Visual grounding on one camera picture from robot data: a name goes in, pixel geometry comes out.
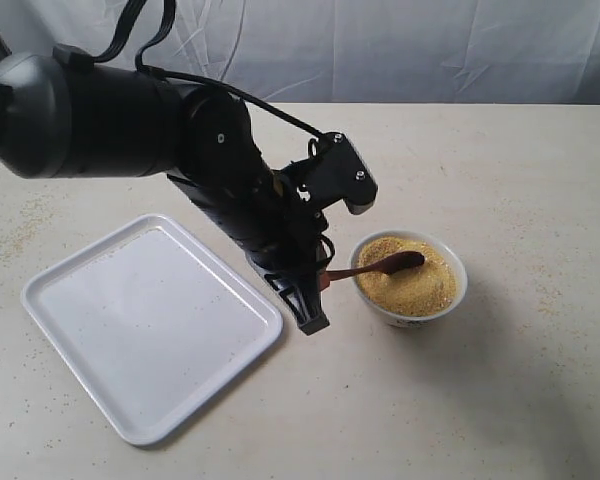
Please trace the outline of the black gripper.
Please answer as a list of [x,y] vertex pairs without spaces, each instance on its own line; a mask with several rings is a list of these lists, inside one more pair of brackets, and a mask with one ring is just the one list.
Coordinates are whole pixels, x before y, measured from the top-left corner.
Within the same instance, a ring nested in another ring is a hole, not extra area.
[[176,175],[168,179],[253,261],[252,268],[284,301],[305,335],[329,326],[321,291],[329,287],[324,270],[333,245],[322,235],[324,220],[293,211],[267,181],[238,193]]

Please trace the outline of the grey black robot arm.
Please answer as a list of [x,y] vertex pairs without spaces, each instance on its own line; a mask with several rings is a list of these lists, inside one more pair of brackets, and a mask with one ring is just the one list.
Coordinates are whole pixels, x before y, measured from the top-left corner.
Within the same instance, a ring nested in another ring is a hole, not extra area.
[[98,65],[77,52],[0,62],[0,161],[22,178],[167,178],[236,245],[306,334],[327,327],[334,252],[291,169],[263,160],[251,98],[220,82]]

